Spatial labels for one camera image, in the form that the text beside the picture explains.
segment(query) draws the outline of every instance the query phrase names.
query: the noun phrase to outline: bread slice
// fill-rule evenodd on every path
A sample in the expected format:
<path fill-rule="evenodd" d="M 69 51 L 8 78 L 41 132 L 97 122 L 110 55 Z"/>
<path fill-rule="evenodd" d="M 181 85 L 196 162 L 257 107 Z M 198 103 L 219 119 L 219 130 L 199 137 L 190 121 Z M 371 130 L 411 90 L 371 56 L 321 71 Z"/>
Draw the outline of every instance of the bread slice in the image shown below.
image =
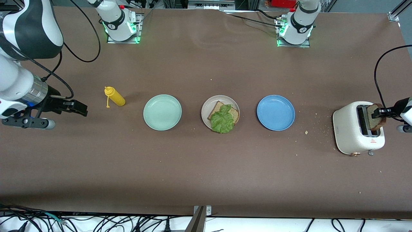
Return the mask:
<path fill-rule="evenodd" d="M 221 107 L 222 105 L 224 105 L 223 102 L 218 101 L 218 102 L 216 103 L 215 108 L 213 109 L 212 113 L 210 113 L 210 115 L 209 115 L 209 117 L 208 117 L 209 120 L 210 120 L 210 118 L 212 117 L 212 115 L 213 115 L 214 113 L 216 113 L 217 111 L 220 110 L 220 107 Z M 239 121 L 239 111 L 237 111 L 235 108 L 232 107 L 232 108 L 230 108 L 230 110 L 229 110 L 229 114 L 232 115 L 232 117 L 233 117 L 233 122 L 234 122 L 234 124 L 236 125 L 236 123 Z"/>
<path fill-rule="evenodd" d="M 230 108 L 229 114 L 232 115 L 233 117 L 233 122 L 236 125 L 236 123 L 239 121 L 239 111 L 237 111 L 235 108 Z"/>
<path fill-rule="evenodd" d="M 371 131 L 377 131 L 379 128 L 381 128 L 383 125 L 386 123 L 386 118 L 372 118 L 373 112 L 377 108 L 382 108 L 382 104 L 376 103 L 373 105 L 370 105 L 366 108 L 366 112 L 368 114 L 368 123 Z"/>

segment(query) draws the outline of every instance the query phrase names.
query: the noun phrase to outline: mustard bottle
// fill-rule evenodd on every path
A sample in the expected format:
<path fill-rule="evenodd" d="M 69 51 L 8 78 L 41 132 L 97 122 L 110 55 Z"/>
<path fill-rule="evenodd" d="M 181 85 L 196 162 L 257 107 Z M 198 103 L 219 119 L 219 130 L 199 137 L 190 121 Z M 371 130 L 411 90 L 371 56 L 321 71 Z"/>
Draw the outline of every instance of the mustard bottle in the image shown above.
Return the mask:
<path fill-rule="evenodd" d="M 113 87 L 104 87 L 104 94 L 107 96 L 107 108 L 110 108 L 109 98 L 120 107 L 126 103 L 126 100 Z"/>

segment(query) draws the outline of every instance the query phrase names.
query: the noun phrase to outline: silver metal cylinder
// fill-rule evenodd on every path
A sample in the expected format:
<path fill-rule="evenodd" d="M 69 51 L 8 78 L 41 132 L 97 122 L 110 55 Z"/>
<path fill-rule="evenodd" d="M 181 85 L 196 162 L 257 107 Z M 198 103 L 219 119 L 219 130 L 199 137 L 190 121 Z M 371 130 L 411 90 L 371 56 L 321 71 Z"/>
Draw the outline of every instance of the silver metal cylinder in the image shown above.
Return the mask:
<path fill-rule="evenodd" d="M 49 90 L 47 84 L 42 82 L 40 77 L 33 75 L 33 78 L 33 85 L 29 92 L 18 100 L 30 107 L 39 104 L 46 97 L 47 91 Z"/>

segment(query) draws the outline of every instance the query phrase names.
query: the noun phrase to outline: lettuce leaf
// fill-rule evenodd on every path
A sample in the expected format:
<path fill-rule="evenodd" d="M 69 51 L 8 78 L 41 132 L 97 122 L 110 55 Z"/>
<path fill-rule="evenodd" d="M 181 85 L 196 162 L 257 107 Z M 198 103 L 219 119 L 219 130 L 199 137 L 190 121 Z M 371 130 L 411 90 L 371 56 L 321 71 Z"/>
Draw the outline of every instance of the lettuce leaf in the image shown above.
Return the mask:
<path fill-rule="evenodd" d="M 210 121 L 212 130 L 221 134 L 229 133 L 234 127 L 233 116 L 229 113 L 232 105 L 222 105 L 220 110 L 215 112 Z"/>

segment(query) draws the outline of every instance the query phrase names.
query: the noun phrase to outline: cable connector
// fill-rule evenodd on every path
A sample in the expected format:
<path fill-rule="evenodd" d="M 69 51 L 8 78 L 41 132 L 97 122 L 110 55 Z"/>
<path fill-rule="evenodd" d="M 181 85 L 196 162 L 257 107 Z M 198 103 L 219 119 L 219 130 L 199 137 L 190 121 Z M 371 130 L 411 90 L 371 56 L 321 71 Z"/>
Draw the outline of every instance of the cable connector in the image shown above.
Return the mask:
<path fill-rule="evenodd" d="M 171 232 L 172 230 L 170 229 L 170 220 L 169 217 L 167 217 L 166 219 L 166 226 L 164 227 L 164 231 L 163 232 Z"/>

